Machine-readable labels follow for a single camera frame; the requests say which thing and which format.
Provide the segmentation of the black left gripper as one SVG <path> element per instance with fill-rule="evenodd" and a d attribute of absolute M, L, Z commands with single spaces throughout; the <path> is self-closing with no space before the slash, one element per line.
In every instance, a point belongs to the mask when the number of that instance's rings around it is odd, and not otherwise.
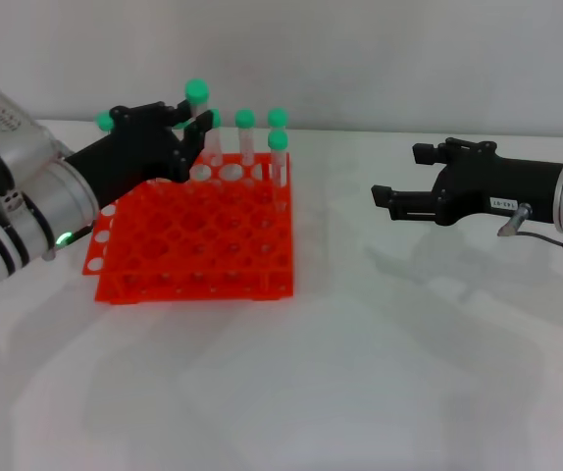
<path fill-rule="evenodd" d="M 163 102 L 110 110 L 114 126 L 107 136 L 66 159 L 87 182 L 101 207 L 116 201 L 139 184 L 165 179 L 189 180 L 190 169 L 214 127 L 214 112 L 198 115 L 198 107 L 184 99 L 176 107 Z M 182 140 L 173 127 L 183 124 Z"/>

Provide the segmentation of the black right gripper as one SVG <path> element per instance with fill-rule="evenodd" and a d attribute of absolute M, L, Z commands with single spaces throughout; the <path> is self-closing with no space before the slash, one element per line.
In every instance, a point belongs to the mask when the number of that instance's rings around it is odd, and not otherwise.
<path fill-rule="evenodd" d="M 475 214 L 508 216 L 513 203 L 527 203 L 532 207 L 531 220 L 550 224 L 554 190 L 563 166 L 503 158 L 496 149 L 493 141 L 474 143 L 452 137 L 438 146 L 416 143 L 412 147 L 416 164 L 444 166 L 432 193 L 373 185 L 375 205 L 388 210 L 392 221 L 451 226 Z"/>

